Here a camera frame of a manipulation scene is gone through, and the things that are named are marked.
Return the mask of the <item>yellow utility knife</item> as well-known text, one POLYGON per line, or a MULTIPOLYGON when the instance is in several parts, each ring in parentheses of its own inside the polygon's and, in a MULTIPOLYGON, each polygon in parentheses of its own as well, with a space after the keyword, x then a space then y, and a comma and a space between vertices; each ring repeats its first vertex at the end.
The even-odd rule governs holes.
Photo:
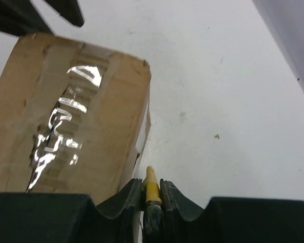
POLYGON ((143 212, 143 242, 165 242, 164 213, 157 177, 153 167, 146 168, 143 181, 145 207, 143 212))

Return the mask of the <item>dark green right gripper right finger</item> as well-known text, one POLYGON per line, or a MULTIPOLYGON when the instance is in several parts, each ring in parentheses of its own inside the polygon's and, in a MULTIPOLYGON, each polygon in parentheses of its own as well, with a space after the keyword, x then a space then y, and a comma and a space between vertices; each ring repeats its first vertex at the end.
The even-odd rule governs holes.
POLYGON ((213 197, 206 208, 160 181, 166 242, 304 242, 304 201, 213 197))

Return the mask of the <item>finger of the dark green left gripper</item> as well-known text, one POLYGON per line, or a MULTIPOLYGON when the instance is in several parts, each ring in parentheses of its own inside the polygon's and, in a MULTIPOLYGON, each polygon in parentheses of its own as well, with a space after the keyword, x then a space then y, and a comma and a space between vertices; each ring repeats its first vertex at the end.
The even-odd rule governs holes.
MULTIPOLYGON (((60 17, 64 18, 71 25, 82 27, 85 23, 82 10, 76 0, 51 0, 43 1, 50 6, 60 17)), ((31 23, 36 27, 47 27, 46 22, 38 12, 37 7, 34 5, 36 1, 31 1, 35 9, 35 17, 31 18, 31 23)))
POLYGON ((14 36, 37 32, 52 33, 42 16, 28 0, 0 0, 0 32, 14 36))

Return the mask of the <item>brown cardboard express box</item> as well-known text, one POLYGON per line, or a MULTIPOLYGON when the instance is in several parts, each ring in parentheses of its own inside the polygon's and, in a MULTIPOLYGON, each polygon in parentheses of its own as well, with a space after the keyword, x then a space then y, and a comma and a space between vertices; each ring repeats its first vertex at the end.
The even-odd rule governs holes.
POLYGON ((0 76, 0 192, 115 195, 141 160, 150 81, 130 54, 20 37, 0 76))

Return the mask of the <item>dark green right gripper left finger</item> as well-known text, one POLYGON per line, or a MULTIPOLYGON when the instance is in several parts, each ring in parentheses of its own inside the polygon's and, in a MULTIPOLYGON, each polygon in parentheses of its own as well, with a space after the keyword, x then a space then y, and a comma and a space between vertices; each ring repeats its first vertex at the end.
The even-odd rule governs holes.
POLYGON ((86 194, 0 193, 0 242, 137 242, 142 181, 96 205, 86 194))

